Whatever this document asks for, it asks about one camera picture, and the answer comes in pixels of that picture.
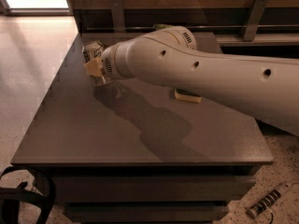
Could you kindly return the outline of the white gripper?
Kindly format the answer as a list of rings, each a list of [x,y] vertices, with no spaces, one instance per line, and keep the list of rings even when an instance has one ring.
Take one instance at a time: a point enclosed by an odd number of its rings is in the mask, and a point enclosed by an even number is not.
[[[93,58],[84,64],[86,74],[93,77],[101,77],[106,71],[112,79],[132,78],[134,75],[129,70],[126,60],[129,46],[128,42],[119,42],[106,48],[102,53],[103,62],[100,58]]]

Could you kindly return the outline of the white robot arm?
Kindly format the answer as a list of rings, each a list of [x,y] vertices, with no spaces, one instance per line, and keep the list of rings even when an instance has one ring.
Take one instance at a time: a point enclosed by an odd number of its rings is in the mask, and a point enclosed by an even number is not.
[[[87,63],[100,84],[136,77],[188,91],[299,134],[299,61],[210,53],[185,27],[170,26],[100,49]]]

